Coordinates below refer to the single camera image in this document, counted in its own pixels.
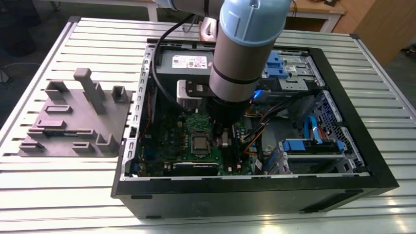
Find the black floor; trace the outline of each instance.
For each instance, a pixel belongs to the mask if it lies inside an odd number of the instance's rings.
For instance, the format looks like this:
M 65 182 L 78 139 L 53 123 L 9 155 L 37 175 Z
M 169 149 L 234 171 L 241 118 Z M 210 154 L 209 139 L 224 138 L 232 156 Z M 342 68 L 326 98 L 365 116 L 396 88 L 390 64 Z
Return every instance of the black floor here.
M 0 50 L 0 66 L 16 62 L 41 63 L 69 16 L 120 20 L 148 20 L 148 11 L 144 7 L 62 3 L 61 10 L 54 12 L 49 2 L 34 1 L 34 4 L 42 19 L 42 23 L 29 29 L 30 35 L 36 41 L 37 50 L 22 58 L 13 58 Z M 185 15 L 186 13 L 172 12 L 168 9 L 157 10 L 158 21 L 177 22 Z M 13 78 L 13 82 L 6 86 L 0 84 L 0 127 L 13 110 L 36 70 L 36 65 L 16 65 L 6 69 L 9 76 Z M 404 54 L 398 54 L 388 65 L 386 72 L 414 106 L 416 58 L 409 58 L 405 57 Z

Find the green motherboard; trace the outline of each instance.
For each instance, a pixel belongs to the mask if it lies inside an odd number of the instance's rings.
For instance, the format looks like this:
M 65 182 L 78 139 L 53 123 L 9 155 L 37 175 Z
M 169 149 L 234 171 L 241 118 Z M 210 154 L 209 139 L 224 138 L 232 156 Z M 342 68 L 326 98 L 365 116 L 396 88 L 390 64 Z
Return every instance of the green motherboard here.
M 166 176 L 165 169 L 173 162 L 218 164 L 218 176 L 250 175 L 250 159 L 244 157 L 240 138 L 245 134 L 244 122 L 233 126 L 236 141 L 232 148 L 237 154 L 236 167 L 224 165 L 222 152 L 209 145 L 210 122 L 205 113 L 178 116 L 162 116 L 156 120 L 141 140 L 136 155 L 140 156 L 140 175 Z

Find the slotted metal work surface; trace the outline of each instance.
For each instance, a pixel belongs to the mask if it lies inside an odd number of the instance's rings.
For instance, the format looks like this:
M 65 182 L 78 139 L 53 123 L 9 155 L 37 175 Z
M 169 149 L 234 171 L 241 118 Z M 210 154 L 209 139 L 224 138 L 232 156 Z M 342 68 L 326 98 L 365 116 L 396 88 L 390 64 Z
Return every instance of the slotted metal work surface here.
M 276 45 L 321 48 L 400 188 L 318 214 L 137 220 L 109 197 L 116 158 L 18 157 L 18 145 L 48 96 L 49 80 L 68 88 L 89 67 L 102 89 L 137 88 L 146 38 L 165 22 L 86 19 L 68 23 L 0 131 L 0 231 L 84 233 L 408 233 L 416 230 L 414 110 L 360 40 L 348 35 L 284 31 Z M 197 40 L 176 30 L 169 38 Z

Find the table leg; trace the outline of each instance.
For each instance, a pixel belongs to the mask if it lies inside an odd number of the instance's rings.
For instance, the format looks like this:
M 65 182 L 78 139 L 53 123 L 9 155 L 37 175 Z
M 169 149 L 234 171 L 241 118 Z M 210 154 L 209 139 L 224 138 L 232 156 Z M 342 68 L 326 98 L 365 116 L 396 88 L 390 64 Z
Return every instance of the table leg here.
M 320 32 L 321 33 L 329 33 L 332 32 L 337 22 L 338 22 L 338 18 L 340 18 L 340 15 L 329 15 L 321 29 L 320 29 Z
M 50 6 L 53 8 L 53 11 L 60 11 L 60 2 L 50 1 Z
M 149 21 L 157 22 L 157 4 L 148 4 Z

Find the wooden cabinet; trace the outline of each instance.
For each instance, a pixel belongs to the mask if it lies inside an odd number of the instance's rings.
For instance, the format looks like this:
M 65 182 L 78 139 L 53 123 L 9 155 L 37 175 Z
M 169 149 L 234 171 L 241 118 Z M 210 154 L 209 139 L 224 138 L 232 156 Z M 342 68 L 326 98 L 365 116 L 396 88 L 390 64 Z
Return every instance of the wooden cabinet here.
M 341 0 L 334 33 L 358 34 L 382 66 L 416 35 L 416 0 Z

